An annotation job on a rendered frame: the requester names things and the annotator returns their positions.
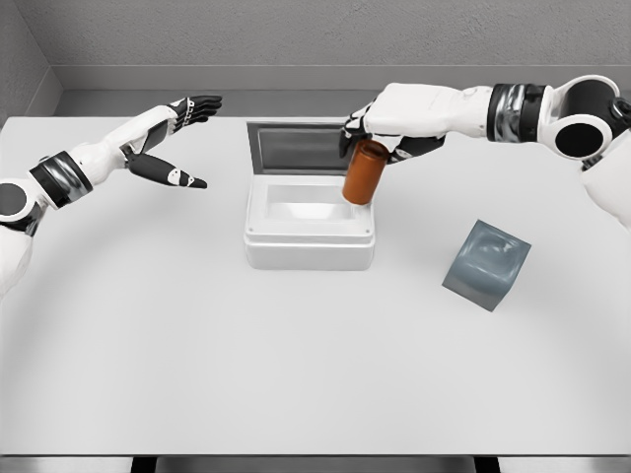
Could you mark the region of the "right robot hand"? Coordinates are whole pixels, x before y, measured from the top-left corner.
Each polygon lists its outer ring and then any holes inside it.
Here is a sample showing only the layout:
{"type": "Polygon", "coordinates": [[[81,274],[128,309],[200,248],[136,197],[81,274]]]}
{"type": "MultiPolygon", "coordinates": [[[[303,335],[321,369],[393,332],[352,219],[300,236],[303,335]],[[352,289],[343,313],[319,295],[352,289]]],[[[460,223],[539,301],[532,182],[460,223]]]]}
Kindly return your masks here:
{"type": "Polygon", "coordinates": [[[346,157],[363,139],[387,150],[389,165],[430,153],[443,146],[445,135],[477,136],[484,125],[464,107],[465,93],[420,84],[387,85],[369,104],[351,113],[339,136],[339,156],[346,157]]]}

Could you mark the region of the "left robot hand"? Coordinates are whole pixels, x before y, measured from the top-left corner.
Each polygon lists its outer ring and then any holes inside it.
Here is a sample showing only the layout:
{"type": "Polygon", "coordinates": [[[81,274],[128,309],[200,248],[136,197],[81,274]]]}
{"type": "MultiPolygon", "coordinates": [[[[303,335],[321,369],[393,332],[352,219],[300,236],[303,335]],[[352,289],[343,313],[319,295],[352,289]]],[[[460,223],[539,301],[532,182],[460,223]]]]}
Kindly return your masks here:
{"type": "Polygon", "coordinates": [[[221,96],[194,96],[157,105],[106,135],[105,140],[122,154],[122,165],[131,173],[167,186],[205,189],[207,183],[149,151],[183,127],[207,122],[222,106],[221,96]]]}

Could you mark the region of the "brown cylindrical can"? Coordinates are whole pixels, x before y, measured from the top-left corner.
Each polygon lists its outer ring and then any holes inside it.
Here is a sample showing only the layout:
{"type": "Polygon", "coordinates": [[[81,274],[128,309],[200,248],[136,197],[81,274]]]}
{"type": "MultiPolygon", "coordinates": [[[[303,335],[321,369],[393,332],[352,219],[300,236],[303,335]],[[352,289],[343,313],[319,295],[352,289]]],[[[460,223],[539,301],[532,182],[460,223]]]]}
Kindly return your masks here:
{"type": "Polygon", "coordinates": [[[369,204],[388,158],[389,151],[381,143],[369,139],[359,141],[346,172],[342,188],[343,197],[351,204],[369,204]]]}

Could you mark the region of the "white box with hinged lid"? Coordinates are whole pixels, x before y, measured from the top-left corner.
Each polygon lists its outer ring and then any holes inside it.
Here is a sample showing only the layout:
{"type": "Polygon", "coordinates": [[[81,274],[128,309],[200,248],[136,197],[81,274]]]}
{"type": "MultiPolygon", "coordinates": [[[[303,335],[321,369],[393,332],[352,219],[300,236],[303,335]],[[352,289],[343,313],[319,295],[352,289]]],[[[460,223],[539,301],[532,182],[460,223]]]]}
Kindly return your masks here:
{"type": "Polygon", "coordinates": [[[334,119],[250,118],[253,177],[245,254],[259,270],[362,271],[376,243],[374,211],[342,195],[348,162],[334,119]]]}

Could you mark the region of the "grey metallic cube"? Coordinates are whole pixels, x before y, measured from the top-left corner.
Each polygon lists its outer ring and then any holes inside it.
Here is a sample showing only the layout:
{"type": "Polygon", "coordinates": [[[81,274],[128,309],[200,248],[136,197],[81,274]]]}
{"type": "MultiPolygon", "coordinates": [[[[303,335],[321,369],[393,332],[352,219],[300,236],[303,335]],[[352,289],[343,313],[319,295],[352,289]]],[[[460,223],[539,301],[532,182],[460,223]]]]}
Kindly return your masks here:
{"type": "Polygon", "coordinates": [[[477,220],[442,286],[494,311],[513,288],[531,244],[477,220]]]}

